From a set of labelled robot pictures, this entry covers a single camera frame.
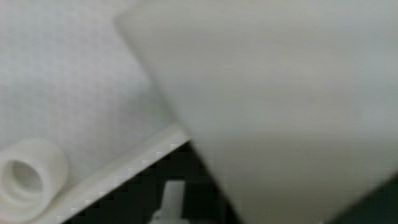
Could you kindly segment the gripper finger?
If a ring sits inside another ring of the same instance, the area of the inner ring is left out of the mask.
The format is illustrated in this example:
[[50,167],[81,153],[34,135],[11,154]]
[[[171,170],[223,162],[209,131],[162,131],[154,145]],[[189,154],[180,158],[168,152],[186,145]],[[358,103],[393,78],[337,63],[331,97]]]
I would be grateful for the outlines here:
[[187,224],[184,218],[186,182],[166,183],[161,208],[148,224]]

